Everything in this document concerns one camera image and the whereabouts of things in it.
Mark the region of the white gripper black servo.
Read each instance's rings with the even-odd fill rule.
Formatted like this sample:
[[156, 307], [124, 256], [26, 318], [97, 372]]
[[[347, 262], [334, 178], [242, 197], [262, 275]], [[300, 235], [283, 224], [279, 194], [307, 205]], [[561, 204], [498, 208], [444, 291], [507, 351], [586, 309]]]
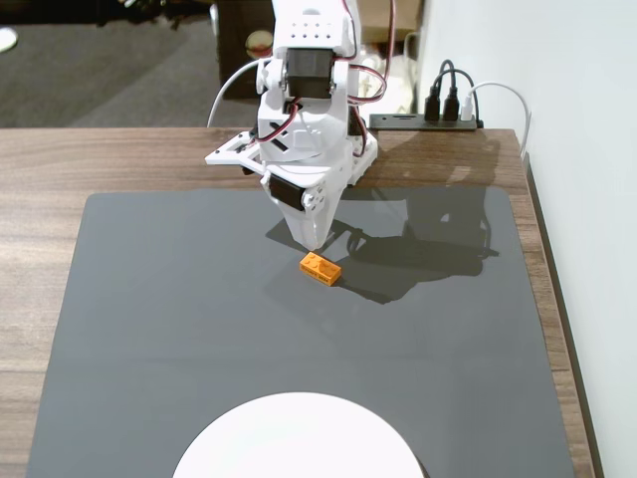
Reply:
[[[278, 206], [293, 239], [308, 250], [327, 240], [349, 178], [349, 148], [324, 152], [281, 151], [260, 147], [266, 189]], [[315, 215], [314, 220], [308, 215]]]

